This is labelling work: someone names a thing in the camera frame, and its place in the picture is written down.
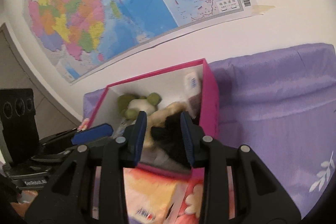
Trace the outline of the orange tissue pack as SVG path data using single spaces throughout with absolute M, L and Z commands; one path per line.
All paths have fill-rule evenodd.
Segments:
M 141 169 L 123 170 L 129 223 L 174 223 L 187 182 Z

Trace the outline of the green frog plush toy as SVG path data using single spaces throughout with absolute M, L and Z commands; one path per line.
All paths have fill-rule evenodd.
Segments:
M 158 93 L 150 93 L 146 96 L 135 94 L 123 94 L 117 99 L 118 112 L 126 120 L 136 120 L 138 113 L 144 111 L 147 115 L 157 111 L 162 98 Z

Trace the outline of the pink cardboard box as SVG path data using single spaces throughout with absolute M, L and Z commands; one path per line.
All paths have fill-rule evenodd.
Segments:
M 158 93 L 162 101 L 157 111 L 147 115 L 147 127 L 141 160 L 138 167 L 162 176 L 182 178 L 202 178 L 201 169 L 191 169 L 183 145 L 180 128 L 181 112 L 189 110 L 185 96 L 185 75 L 196 72 L 202 85 L 201 110 L 195 124 L 202 127 L 205 134 L 218 136 L 219 89 L 207 62 L 191 61 L 133 77 L 108 85 L 101 95 L 88 126 L 95 127 L 107 123 L 113 128 L 113 137 L 121 136 L 127 126 L 135 121 L 126 120 L 118 112 L 117 99 L 123 94 L 148 96 Z

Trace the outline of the colourful wall map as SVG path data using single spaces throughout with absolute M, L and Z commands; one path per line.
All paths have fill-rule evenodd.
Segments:
M 253 0 L 25 0 L 23 17 L 67 82 L 147 47 L 252 14 Z

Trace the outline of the purple floral sofa cover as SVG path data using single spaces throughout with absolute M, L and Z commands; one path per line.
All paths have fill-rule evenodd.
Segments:
M 307 216 L 335 186 L 335 48 L 304 44 L 208 65 L 219 89 L 215 139 L 250 146 Z M 88 120 L 107 86 L 84 96 Z

